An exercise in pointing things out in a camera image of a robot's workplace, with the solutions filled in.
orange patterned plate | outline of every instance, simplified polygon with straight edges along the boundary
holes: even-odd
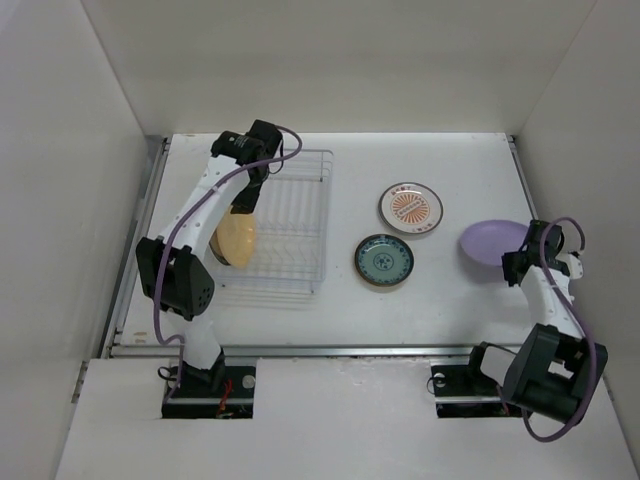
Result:
[[[394,230],[420,235],[438,226],[444,210],[440,197],[429,187],[406,182],[392,185],[382,194],[378,212]]]

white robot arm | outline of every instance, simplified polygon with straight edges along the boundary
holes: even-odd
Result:
[[[571,312],[560,302],[554,289],[558,288],[565,298],[573,301],[573,297],[569,294],[569,282],[582,278],[584,274],[582,262],[569,253],[560,254],[556,258],[569,268],[568,276],[558,270],[551,271],[557,286],[549,283],[542,268],[532,266],[525,274],[520,288],[527,299],[533,325],[551,325],[556,327],[559,333],[580,340],[584,338],[582,328],[576,323]],[[515,356],[516,354],[510,350],[488,345],[480,364],[480,371],[502,387],[507,370]]]
[[[540,441],[556,440],[580,422],[608,359],[573,308],[569,282],[582,277],[582,263],[577,253],[560,252],[564,236],[557,222],[532,220],[521,249],[502,257],[505,280],[527,298],[531,333],[517,353],[486,342],[474,347],[468,371],[476,386],[493,382],[504,402],[520,407],[529,433]],[[539,437],[528,412],[565,425]]]
[[[180,210],[180,213],[176,215],[171,224],[167,225],[160,236],[168,238],[176,223],[180,221],[185,213],[207,191],[214,188],[220,178],[238,168],[236,162],[235,158],[222,155],[217,158],[211,157],[191,196]],[[209,241],[229,206],[240,192],[249,185],[249,181],[249,173],[246,171],[231,177],[218,189],[216,195],[213,195],[182,225],[180,233],[178,233],[173,242],[173,248],[177,250],[184,247],[190,248],[191,254],[195,255],[212,277],[213,273],[208,267],[215,260],[211,258],[213,255],[210,251]],[[205,301],[208,304],[212,296],[213,291],[204,293],[202,297],[198,296],[199,304]],[[185,338],[184,361],[191,367],[200,370],[211,368],[221,351],[220,344],[214,334],[214,318],[211,314],[211,309],[206,308],[191,320],[186,320],[182,315],[171,310],[169,310],[168,315],[172,317],[171,321],[178,327],[179,331],[183,332]]]
[[[286,156],[282,152],[281,130],[292,134],[299,143]],[[279,148],[280,157],[275,159]],[[142,290],[154,300],[158,341],[166,345],[180,340],[181,354],[184,348],[177,371],[166,369],[170,372],[167,379],[175,383],[165,403],[174,394],[181,396],[180,400],[215,397],[222,379],[229,377],[209,309],[215,289],[211,267],[216,261],[209,242],[229,206],[231,215],[253,212],[261,186],[269,176],[269,163],[292,158],[301,148],[297,134],[261,120],[256,120],[244,135],[222,133],[211,147],[207,168],[174,220],[158,238],[143,238],[138,243],[136,259]],[[166,312],[179,334],[162,337],[160,311]]]

white floor panel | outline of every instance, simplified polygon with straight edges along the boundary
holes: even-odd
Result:
[[[91,362],[57,480],[637,479],[602,385],[540,444],[520,419],[438,419],[424,360],[260,360],[252,420],[159,419],[163,363]]]
[[[202,174],[216,135],[176,135],[153,214],[154,237]],[[458,246],[466,227],[487,219],[528,223],[529,207],[504,134],[308,134],[305,148],[334,154],[327,276],[315,295],[265,295],[218,286],[212,306],[223,345],[461,345],[519,343],[530,324],[524,296],[499,268],[481,267]],[[366,236],[392,233],[377,204],[391,184],[415,181],[442,199],[431,233],[405,238],[415,268],[381,289],[355,272]],[[163,319],[165,336],[174,329]],[[151,300],[139,282],[121,343],[156,345]]]

white wall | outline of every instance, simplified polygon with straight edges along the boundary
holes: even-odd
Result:
[[[543,218],[587,233],[579,306],[609,347],[607,376],[640,458],[640,2],[599,0],[518,147]]]
[[[48,478],[146,147],[77,0],[0,7],[0,478]]]
[[[143,129],[519,131],[594,0],[83,0]]]
[[[261,359],[253,420],[229,422],[160,419],[163,363],[91,361],[56,480],[637,480],[602,388],[545,445],[518,420],[439,419],[424,359]]]

blue plate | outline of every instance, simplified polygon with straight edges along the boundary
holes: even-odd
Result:
[[[406,279],[413,270],[409,245],[392,235],[365,238],[355,255],[356,270],[372,285],[391,287]]]

